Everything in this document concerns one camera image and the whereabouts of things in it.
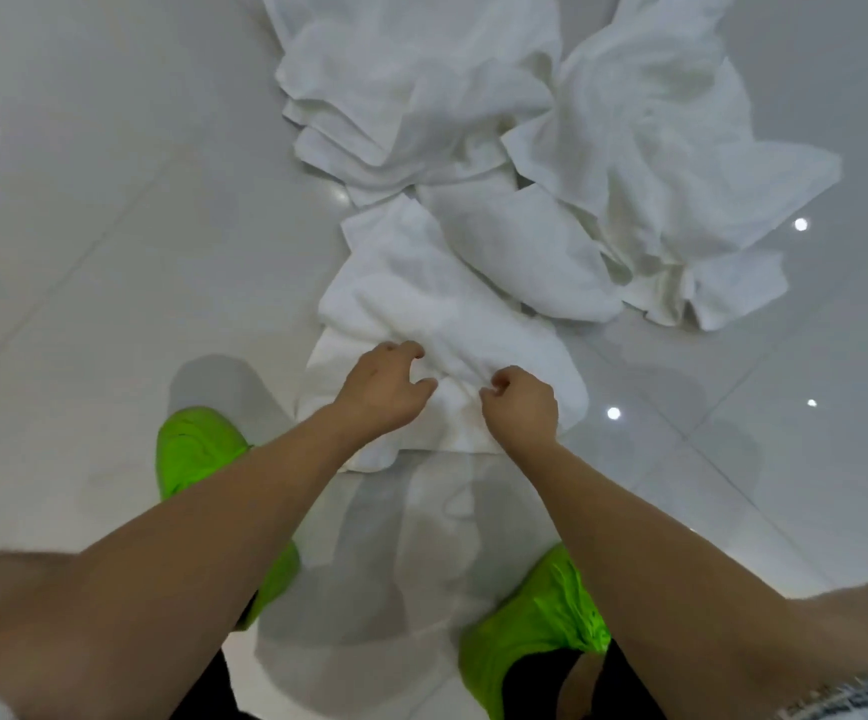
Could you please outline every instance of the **white tile floor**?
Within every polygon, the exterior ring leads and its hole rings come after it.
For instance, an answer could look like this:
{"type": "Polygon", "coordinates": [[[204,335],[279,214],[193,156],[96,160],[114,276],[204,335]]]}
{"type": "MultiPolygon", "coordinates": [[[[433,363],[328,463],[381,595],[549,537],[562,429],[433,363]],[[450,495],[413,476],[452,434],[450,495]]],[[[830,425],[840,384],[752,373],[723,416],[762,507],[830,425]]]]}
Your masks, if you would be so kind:
{"type": "MultiPolygon", "coordinates": [[[[611,0],[564,5],[576,42],[611,0]]],[[[803,595],[868,581],[868,0],[739,0],[724,30],[758,133],[840,152],[845,180],[771,236],[792,289],[745,321],[562,328],[593,404],[568,440],[803,595]]],[[[290,156],[276,55],[257,0],[0,0],[0,546],[77,550],[152,505],[179,406],[254,441],[288,423],[347,204],[290,156]]],[[[227,644],[238,695],[481,718],[456,629],[553,539],[504,459],[335,481],[305,572],[227,644]]]]}

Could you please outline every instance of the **neon green shoe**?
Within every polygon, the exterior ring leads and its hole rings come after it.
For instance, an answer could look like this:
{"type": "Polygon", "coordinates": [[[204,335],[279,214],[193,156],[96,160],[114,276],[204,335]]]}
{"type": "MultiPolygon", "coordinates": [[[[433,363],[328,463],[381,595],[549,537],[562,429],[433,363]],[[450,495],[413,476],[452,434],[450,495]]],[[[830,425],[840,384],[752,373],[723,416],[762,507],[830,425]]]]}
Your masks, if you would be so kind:
{"type": "MultiPolygon", "coordinates": [[[[218,411],[182,409],[168,417],[157,433],[157,484],[163,500],[230,465],[250,449],[247,440],[218,411]]],[[[287,590],[300,570],[293,541],[273,563],[248,604],[237,629],[247,629],[260,612],[287,590]]]]}
{"type": "Polygon", "coordinates": [[[558,543],[500,608],[461,637],[461,678],[490,720],[503,720],[504,676],[526,655],[576,649],[603,654],[610,633],[558,543]]]}

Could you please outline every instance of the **patterned fabric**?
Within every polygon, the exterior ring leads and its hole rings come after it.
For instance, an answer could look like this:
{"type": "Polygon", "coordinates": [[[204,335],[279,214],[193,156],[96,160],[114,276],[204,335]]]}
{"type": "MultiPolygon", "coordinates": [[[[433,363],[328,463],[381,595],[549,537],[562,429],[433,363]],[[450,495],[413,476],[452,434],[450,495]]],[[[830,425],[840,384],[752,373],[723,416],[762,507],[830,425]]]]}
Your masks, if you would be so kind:
{"type": "Polygon", "coordinates": [[[868,676],[825,687],[778,712],[774,720],[868,720],[868,676]]]}

